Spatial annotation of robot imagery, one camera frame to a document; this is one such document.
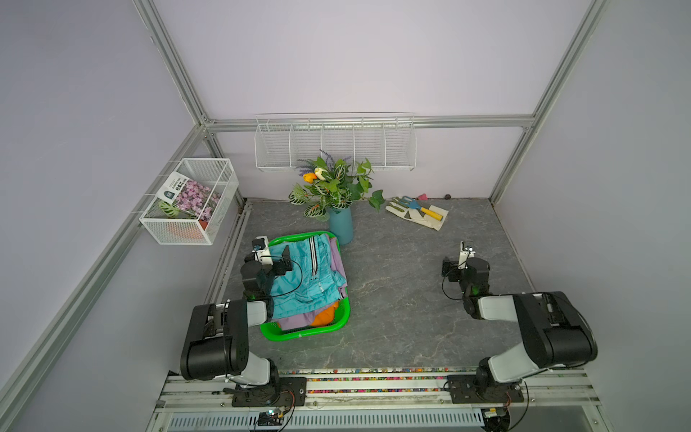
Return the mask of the orange pants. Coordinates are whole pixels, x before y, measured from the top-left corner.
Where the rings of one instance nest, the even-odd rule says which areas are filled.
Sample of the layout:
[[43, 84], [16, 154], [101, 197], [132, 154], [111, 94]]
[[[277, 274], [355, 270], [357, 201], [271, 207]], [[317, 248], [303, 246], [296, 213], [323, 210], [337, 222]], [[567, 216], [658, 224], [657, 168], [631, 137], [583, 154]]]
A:
[[314, 320], [311, 322], [311, 327], [320, 328], [330, 326], [336, 318], [336, 311], [338, 310], [340, 304], [340, 301], [334, 302], [323, 311], [317, 313], [314, 317]]

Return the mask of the teal striped pants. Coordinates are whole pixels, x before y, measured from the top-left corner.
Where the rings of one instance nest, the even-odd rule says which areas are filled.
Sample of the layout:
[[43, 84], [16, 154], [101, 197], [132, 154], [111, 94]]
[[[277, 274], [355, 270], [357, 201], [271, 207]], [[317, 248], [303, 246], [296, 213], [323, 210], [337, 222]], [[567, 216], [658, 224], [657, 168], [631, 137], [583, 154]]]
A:
[[343, 298], [341, 288], [347, 285], [347, 279], [332, 267], [328, 234], [271, 246], [271, 253], [284, 246], [290, 247], [293, 271], [275, 277], [271, 291], [274, 320], [316, 311]]

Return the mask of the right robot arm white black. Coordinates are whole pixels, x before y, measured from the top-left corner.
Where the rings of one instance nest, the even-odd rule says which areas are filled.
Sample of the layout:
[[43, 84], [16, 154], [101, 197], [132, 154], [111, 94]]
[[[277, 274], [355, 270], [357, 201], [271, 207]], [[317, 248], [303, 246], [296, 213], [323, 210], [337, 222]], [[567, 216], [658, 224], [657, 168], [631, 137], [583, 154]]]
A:
[[451, 375], [447, 389], [455, 403], [508, 403], [527, 395], [520, 383], [549, 369], [578, 368], [599, 353], [594, 334], [563, 292], [494, 295], [489, 290], [489, 262], [478, 257], [446, 258], [442, 277], [459, 284], [458, 298], [475, 320], [518, 325], [521, 342], [482, 359], [475, 375]]

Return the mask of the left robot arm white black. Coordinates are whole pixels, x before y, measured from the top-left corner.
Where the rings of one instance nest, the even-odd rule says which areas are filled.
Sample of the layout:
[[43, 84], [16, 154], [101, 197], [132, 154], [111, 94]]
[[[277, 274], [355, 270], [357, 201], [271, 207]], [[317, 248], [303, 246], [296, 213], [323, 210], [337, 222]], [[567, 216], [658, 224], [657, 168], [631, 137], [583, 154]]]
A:
[[243, 298], [194, 307], [180, 359], [185, 380], [222, 377], [234, 383], [222, 390], [234, 408], [293, 410], [305, 404], [307, 380], [282, 378], [274, 361], [255, 355], [249, 346], [249, 329], [273, 318], [275, 279], [295, 265], [289, 248], [277, 256], [268, 247], [257, 247], [241, 268]]

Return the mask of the purple pants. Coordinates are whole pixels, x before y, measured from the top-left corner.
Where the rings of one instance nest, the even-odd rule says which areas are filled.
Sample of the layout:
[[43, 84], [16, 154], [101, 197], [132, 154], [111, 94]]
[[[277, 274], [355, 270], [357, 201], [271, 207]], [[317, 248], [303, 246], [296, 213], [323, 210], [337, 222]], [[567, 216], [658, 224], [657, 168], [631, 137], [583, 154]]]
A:
[[292, 242], [289, 248], [299, 265], [275, 280], [274, 321], [284, 332], [329, 326], [348, 297], [337, 240], [320, 234]]

